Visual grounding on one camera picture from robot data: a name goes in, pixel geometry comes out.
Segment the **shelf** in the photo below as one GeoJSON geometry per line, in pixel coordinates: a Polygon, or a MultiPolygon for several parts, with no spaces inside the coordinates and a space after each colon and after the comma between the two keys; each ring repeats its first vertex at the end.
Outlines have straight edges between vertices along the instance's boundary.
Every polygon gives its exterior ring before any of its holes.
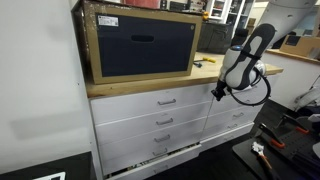
{"type": "Polygon", "coordinates": [[[221,20],[222,17],[217,17],[217,16],[209,16],[209,19],[216,19],[216,20],[221,20]]]}
{"type": "Polygon", "coordinates": [[[216,11],[222,11],[222,9],[218,9],[218,8],[212,8],[212,9],[216,11]]]}
{"type": "Polygon", "coordinates": [[[182,10],[182,12],[185,12],[185,13],[196,13],[196,14],[199,14],[199,15],[202,15],[202,12],[199,12],[199,11],[194,11],[194,10],[182,10]]]}

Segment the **cabinet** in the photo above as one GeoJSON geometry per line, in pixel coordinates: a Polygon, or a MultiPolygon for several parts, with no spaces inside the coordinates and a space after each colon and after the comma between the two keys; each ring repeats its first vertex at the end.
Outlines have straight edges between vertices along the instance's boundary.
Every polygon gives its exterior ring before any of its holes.
{"type": "MultiPolygon", "coordinates": [[[[236,95],[258,101],[264,95],[261,84],[236,95]]],[[[217,102],[211,94],[215,86],[91,99],[104,174],[115,175],[112,179],[145,179],[248,133],[261,106],[244,107],[230,96],[217,102]]]]}
{"type": "Polygon", "coordinates": [[[232,24],[233,31],[247,26],[255,0],[210,0],[206,11],[209,19],[222,24],[232,24]]]}
{"type": "Polygon", "coordinates": [[[188,0],[189,12],[202,13],[205,2],[203,0],[188,0]]]}

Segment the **black cable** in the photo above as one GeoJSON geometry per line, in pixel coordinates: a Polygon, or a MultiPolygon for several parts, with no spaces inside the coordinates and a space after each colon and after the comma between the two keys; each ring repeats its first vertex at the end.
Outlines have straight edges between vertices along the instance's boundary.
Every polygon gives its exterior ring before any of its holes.
{"type": "Polygon", "coordinates": [[[255,86],[261,81],[261,76],[259,76],[260,71],[257,68],[253,68],[253,70],[257,73],[257,77],[255,78],[251,86],[255,86]]]}
{"type": "Polygon", "coordinates": [[[257,102],[257,103],[253,103],[253,104],[248,104],[248,103],[244,103],[242,101],[240,101],[237,97],[235,97],[232,93],[232,89],[228,86],[227,90],[230,92],[231,96],[233,97],[234,100],[236,100],[239,104],[242,104],[242,105],[245,105],[245,106],[259,106],[263,103],[265,103],[269,97],[270,97],[270,94],[271,94],[271,86],[270,86],[270,83],[268,81],[268,79],[263,76],[260,71],[257,71],[258,72],[258,75],[264,80],[264,82],[266,83],[266,86],[267,86],[267,94],[266,96],[260,101],[260,102],[257,102]]]}

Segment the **wooden edge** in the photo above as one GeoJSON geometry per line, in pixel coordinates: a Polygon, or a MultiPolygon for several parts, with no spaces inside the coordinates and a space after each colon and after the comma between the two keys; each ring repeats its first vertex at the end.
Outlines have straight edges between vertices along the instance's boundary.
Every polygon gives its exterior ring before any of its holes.
{"type": "Polygon", "coordinates": [[[163,90],[163,89],[170,89],[170,88],[178,88],[178,87],[185,87],[185,86],[192,86],[192,85],[201,85],[201,84],[208,84],[217,82],[218,77],[212,78],[201,78],[201,79],[189,79],[189,80],[182,80],[182,81],[171,81],[171,82],[161,82],[161,83],[148,83],[145,85],[141,84],[133,84],[127,87],[117,87],[115,86],[105,86],[103,88],[101,85],[100,88],[94,88],[92,82],[86,82],[86,89],[87,89],[87,96],[88,98],[95,98],[101,96],[116,96],[116,95],[126,95],[126,94],[134,94],[134,93],[141,93],[141,92],[148,92],[148,91],[156,91],[156,90],[163,90]]]}
{"type": "Polygon", "coordinates": [[[270,53],[270,54],[274,54],[274,55],[279,55],[279,56],[282,56],[282,57],[292,58],[292,59],[295,59],[295,60],[300,60],[300,61],[304,61],[304,62],[320,65],[320,61],[318,61],[318,60],[310,59],[310,58],[307,58],[307,57],[298,56],[298,55],[294,55],[294,54],[289,54],[289,53],[285,53],[285,52],[281,52],[279,50],[268,49],[268,50],[266,50],[266,52],[270,53]]]}
{"type": "MultiPolygon", "coordinates": [[[[283,69],[277,66],[267,64],[266,75],[275,75],[282,73],[283,69]]],[[[116,95],[126,95],[134,94],[148,91],[156,91],[170,88],[178,88],[185,86],[201,85],[207,83],[215,83],[218,81],[218,76],[212,77],[202,77],[194,79],[184,79],[184,80],[168,80],[168,81],[135,81],[129,83],[114,83],[114,84],[104,84],[95,85],[92,79],[87,79],[86,89],[88,98],[96,98],[101,96],[116,96],[116,95]]]]}

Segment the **drawer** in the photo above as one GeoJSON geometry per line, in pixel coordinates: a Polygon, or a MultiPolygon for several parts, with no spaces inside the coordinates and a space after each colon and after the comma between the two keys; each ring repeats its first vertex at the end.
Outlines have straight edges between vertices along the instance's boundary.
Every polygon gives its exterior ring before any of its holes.
{"type": "Polygon", "coordinates": [[[205,129],[212,128],[223,123],[240,123],[253,121],[259,113],[262,105],[256,107],[242,107],[235,110],[209,116],[205,129]]]}
{"type": "Polygon", "coordinates": [[[105,175],[110,174],[123,168],[144,162],[146,160],[161,157],[163,155],[166,155],[168,152],[172,152],[188,145],[198,143],[200,141],[201,134],[202,133],[199,132],[192,135],[185,135],[184,137],[167,141],[166,143],[162,143],[159,145],[156,144],[154,145],[154,147],[140,146],[140,149],[137,149],[134,152],[130,152],[113,159],[109,159],[108,155],[110,153],[108,151],[101,150],[100,156],[103,172],[105,175]]]}
{"type": "Polygon", "coordinates": [[[90,100],[95,124],[211,101],[213,84],[90,100]]]}
{"type": "Polygon", "coordinates": [[[162,111],[96,126],[99,144],[106,144],[140,134],[178,125],[208,115],[212,102],[162,111]]]}
{"type": "Polygon", "coordinates": [[[212,136],[231,131],[233,129],[239,128],[241,126],[244,126],[245,124],[252,123],[253,121],[251,120],[242,120],[238,122],[227,122],[223,124],[216,125],[210,129],[206,129],[203,131],[201,140],[210,138],[212,136]]]}
{"type": "Polygon", "coordinates": [[[146,164],[131,171],[110,178],[110,180],[141,180],[156,175],[174,166],[187,162],[199,156],[201,145],[197,145],[183,151],[172,154],[163,159],[146,164]]]}
{"type": "Polygon", "coordinates": [[[205,151],[207,149],[213,148],[215,146],[218,146],[224,142],[230,141],[232,139],[235,139],[237,137],[240,137],[244,134],[247,134],[252,129],[254,123],[246,124],[242,127],[233,129],[231,131],[219,134],[217,136],[208,138],[206,140],[203,140],[200,142],[201,144],[201,151],[205,151]]]}
{"type": "MultiPolygon", "coordinates": [[[[277,79],[277,76],[268,76],[268,80],[270,85],[272,86],[277,79]]],[[[261,80],[257,85],[253,86],[250,89],[243,90],[243,91],[235,91],[234,95],[241,100],[242,102],[246,103],[256,103],[261,101],[267,93],[266,85],[261,80]]],[[[210,115],[230,111],[232,109],[237,109],[240,107],[244,107],[237,103],[231,95],[224,96],[221,101],[214,101],[212,107],[210,109],[210,115]]]]}
{"type": "Polygon", "coordinates": [[[99,144],[100,153],[104,154],[104,152],[106,152],[106,159],[112,159],[140,150],[141,148],[153,149],[159,145],[175,141],[175,139],[179,139],[180,137],[202,132],[205,121],[206,118],[201,118],[125,140],[103,145],[99,144]]]}

